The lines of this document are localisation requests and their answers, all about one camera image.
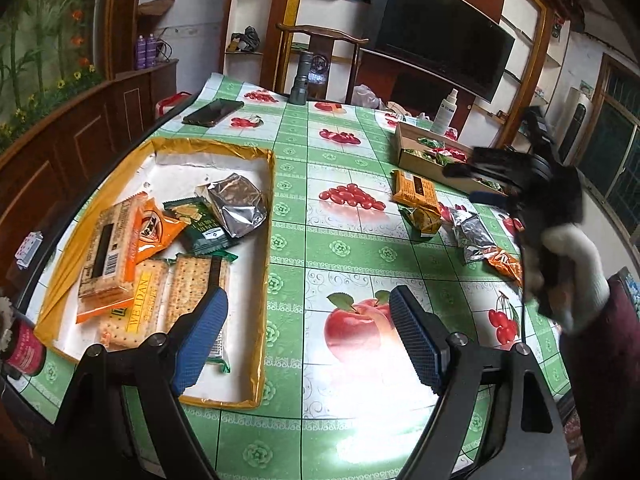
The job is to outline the maroon right sleeve forearm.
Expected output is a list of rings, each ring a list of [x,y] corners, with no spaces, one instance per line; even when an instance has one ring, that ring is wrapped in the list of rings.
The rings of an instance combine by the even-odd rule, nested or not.
[[[639,477],[639,320],[618,274],[610,298],[560,348],[577,414],[587,468],[585,479]]]

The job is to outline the right white gloved hand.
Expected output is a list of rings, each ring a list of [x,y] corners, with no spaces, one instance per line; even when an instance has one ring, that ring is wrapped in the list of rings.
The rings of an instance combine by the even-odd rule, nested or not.
[[[550,287],[542,270],[540,250],[522,245],[524,297],[535,298],[541,307],[542,296],[547,292],[552,320],[567,335],[577,335],[598,317],[610,298],[598,248],[575,223],[546,229],[541,233],[541,244],[560,260],[569,262],[568,271],[565,275],[560,272],[559,283]]]

